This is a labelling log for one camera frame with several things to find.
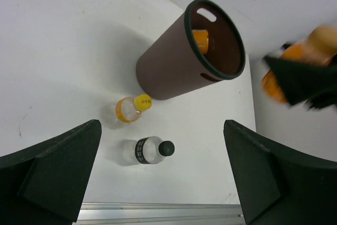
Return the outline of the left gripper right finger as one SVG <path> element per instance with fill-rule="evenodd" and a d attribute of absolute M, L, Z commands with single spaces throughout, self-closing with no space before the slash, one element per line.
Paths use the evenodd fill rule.
<path fill-rule="evenodd" d="M 336 162 L 234 120 L 225 121 L 223 133 L 246 224 L 336 224 Z"/>

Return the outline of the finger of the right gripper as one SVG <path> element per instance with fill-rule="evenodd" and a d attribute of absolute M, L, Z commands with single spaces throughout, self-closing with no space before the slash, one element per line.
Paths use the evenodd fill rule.
<path fill-rule="evenodd" d="M 289 106 L 305 102 L 309 110 L 336 106 L 336 56 L 328 66 L 265 56 Z"/>

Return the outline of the clear bottle yellow cap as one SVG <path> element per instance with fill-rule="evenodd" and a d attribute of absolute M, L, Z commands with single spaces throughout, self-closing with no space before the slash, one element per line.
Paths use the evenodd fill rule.
<path fill-rule="evenodd" d="M 102 118 L 110 129 L 120 129 L 134 123 L 152 107 L 148 94 L 128 96 L 102 108 Z"/>

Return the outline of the orange bottle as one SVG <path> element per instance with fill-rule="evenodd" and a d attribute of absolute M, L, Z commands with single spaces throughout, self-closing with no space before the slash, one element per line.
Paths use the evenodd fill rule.
<path fill-rule="evenodd" d="M 291 61 L 309 63 L 311 65 L 328 66 L 336 56 L 336 26 L 321 25 L 315 28 L 308 37 L 300 42 L 285 43 L 280 56 L 266 56 Z M 286 98 L 276 82 L 276 77 L 269 69 L 261 81 L 263 91 L 272 100 L 286 103 Z"/>
<path fill-rule="evenodd" d="M 194 40 L 202 52 L 202 54 L 206 54 L 209 50 L 209 33 L 207 30 L 193 30 Z"/>

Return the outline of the clear bottle black cap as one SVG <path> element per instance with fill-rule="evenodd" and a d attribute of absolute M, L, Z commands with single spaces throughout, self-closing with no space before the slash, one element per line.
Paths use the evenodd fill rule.
<path fill-rule="evenodd" d="M 153 165 L 163 162 L 175 152 L 172 141 L 158 136 L 139 140 L 125 140 L 120 146 L 120 155 L 126 165 Z"/>

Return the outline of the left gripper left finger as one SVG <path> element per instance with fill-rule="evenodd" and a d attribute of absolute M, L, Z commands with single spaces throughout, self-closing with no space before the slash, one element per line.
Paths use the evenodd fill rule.
<path fill-rule="evenodd" d="M 1 157 L 1 224 L 77 221 L 102 135 L 99 120 Z"/>

